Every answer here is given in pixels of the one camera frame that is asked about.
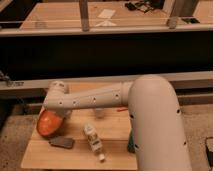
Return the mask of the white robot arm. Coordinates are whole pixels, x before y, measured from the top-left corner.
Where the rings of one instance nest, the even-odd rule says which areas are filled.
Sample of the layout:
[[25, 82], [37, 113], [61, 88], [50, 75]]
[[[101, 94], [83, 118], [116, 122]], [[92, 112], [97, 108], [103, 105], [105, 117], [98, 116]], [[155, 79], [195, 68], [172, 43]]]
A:
[[138, 171], [192, 171], [176, 92], [159, 75], [74, 93], [64, 82], [54, 81], [44, 107], [59, 115], [75, 109], [126, 107]]

